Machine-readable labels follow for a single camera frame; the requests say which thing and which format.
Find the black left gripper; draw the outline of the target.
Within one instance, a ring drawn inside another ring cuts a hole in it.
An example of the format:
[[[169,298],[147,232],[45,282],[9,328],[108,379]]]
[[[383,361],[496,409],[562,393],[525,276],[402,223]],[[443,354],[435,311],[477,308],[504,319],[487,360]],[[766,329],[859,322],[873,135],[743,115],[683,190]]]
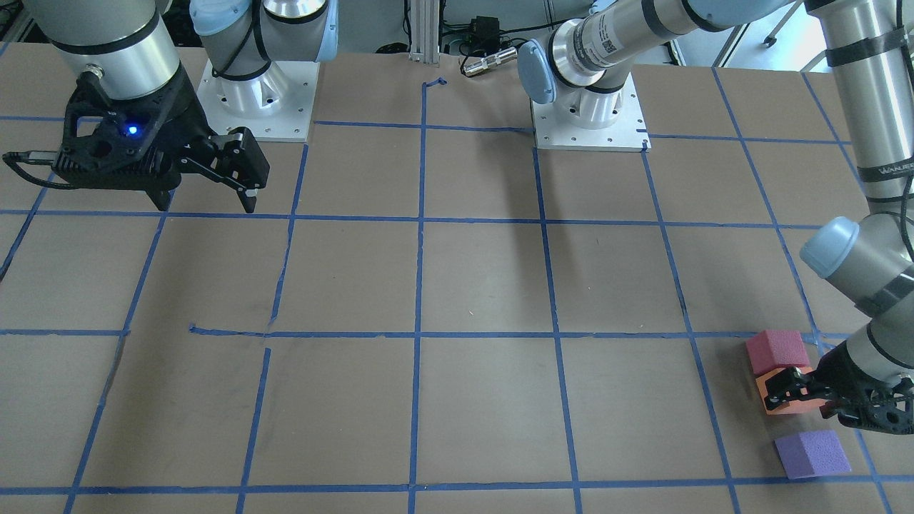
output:
[[[766,413],[820,412],[849,428],[911,435],[912,381],[882,383],[859,370],[842,343],[812,368],[779,368],[764,375]]]

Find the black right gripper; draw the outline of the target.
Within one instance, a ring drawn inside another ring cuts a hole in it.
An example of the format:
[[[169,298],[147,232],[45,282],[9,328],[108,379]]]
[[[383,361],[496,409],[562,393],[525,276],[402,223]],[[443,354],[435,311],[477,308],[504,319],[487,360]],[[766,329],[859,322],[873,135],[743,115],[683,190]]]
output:
[[[224,136],[209,127],[186,70],[137,99],[114,100],[98,73],[84,69],[66,105],[64,133],[51,165],[75,188],[145,191],[169,211],[183,173],[199,173],[237,193],[254,213],[270,164],[248,127]]]

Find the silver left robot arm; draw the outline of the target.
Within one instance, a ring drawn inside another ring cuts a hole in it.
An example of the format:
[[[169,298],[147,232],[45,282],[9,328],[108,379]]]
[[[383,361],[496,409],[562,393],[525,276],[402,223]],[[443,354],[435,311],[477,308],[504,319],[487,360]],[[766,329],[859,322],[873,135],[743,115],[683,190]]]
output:
[[[710,68],[710,84],[679,93],[650,86],[636,59],[692,34],[725,34],[764,19],[786,1],[614,1],[584,19],[522,43],[520,81],[534,141],[557,150],[553,124],[600,136],[637,102],[634,156],[673,163],[683,150],[696,170],[698,152],[735,153],[751,172],[754,198],[791,273],[791,300],[803,309],[813,341],[825,319],[812,306],[814,283],[853,307],[861,328],[823,349],[810,371],[780,366],[764,381],[769,413],[812,405],[825,419],[887,435],[912,433],[912,61],[901,1],[803,1],[833,62],[824,94],[797,72]]]

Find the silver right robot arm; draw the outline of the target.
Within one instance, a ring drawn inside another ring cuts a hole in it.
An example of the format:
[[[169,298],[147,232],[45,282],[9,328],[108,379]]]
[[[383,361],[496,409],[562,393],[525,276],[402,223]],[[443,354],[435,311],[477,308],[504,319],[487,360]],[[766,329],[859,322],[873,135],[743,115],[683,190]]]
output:
[[[20,178],[59,190],[136,190],[160,211],[185,173],[234,190],[254,212],[270,165],[249,123],[274,131],[304,115],[281,63],[336,58],[336,1],[192,1],[189,14],[210,63],[205,79],[228,115],[210,126],[162,14],[163,1],[26,1],[37,26],[77,76],[55,151],[8,152]]]

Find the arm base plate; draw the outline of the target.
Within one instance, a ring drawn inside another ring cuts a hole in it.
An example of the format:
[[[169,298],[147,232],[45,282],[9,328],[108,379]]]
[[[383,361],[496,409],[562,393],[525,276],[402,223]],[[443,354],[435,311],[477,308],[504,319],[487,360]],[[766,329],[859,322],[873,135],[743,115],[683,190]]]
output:
[[[197,87],[209,126],[225,136],[247,127],[258,142],[304,143],[309,138],[320,63],[275,61],[261,77],[229,81],[206,62]]]
[[[643,152],[652,148],[631,74],[611,94],[557,84],[550,104],[531,104],[540,150]]]

